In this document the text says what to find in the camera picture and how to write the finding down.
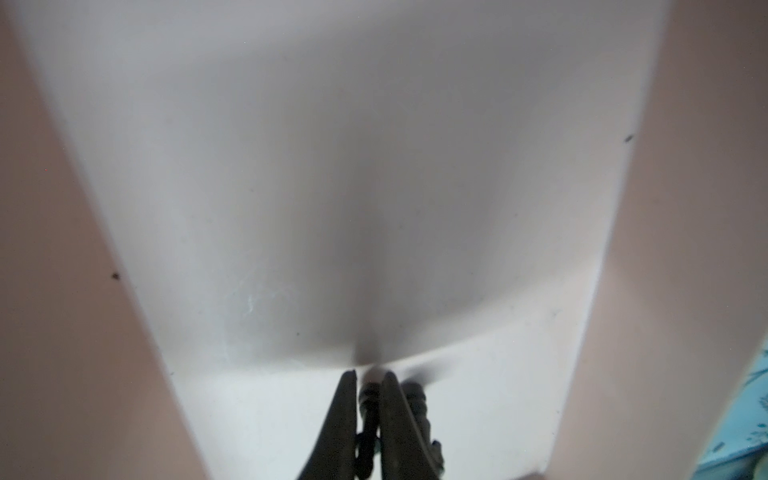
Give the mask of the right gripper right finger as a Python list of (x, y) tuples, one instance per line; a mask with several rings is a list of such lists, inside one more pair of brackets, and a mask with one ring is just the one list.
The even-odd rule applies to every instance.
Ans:
[(381, 472), (383, 479), (439, 479), (394, 372), (380, 384)]

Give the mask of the black chess piece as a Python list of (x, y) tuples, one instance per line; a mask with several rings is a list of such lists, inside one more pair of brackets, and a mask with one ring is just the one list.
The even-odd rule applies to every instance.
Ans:
[(378, 431), (380, 426), (380, 384), (384, 370), (380, 366), (365, 371), (358, 395), (362, 431), (356, 436), (357, 457), (355, 475), (358, 479), (369, 479), (374, 468), (374, 457), (379, 452)]

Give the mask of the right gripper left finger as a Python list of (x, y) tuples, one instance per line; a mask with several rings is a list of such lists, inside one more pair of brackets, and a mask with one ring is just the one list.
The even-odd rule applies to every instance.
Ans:
[(337, 384), (315, 446), (298, 478), (355, 478), (357, 435), (357, 375), (345, 371)]

